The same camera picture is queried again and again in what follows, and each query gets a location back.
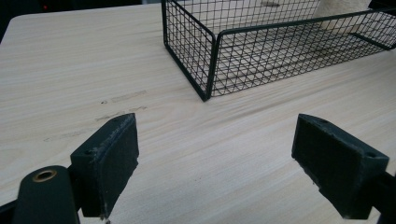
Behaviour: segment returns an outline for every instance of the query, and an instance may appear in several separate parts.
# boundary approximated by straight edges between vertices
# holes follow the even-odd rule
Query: black wire basket
[[[318,0],[163,0],[163,42],[203,101],[396,48],[396,8],[314,18]]]

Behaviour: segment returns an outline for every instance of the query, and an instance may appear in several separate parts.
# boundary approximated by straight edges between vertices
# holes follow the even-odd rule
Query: screw hole
[[[370,157],[370,158],[375,158],[375,157],[376,157],[376,155],[374,154],[374,152],[367,152],[367,153],[366,153],[366,156],[367,156],[367,157]]]
[[[56,176],[56,171],[46,170],[36,174],[33,177],[33,181],[35,181],[36,183],[40,183],[52,179],[54,176]]]

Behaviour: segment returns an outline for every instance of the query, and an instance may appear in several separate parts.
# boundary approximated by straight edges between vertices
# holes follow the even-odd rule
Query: light wood tabletop
[[[15,18],[0,46],[0,204],[125,113],[140,157],[112,223],[376,223],[375,209],[343,220],[291,145],[298,114],[317,116],[388,155],[394,175],[396,51],[203,103],[163,45],[160,4]]]

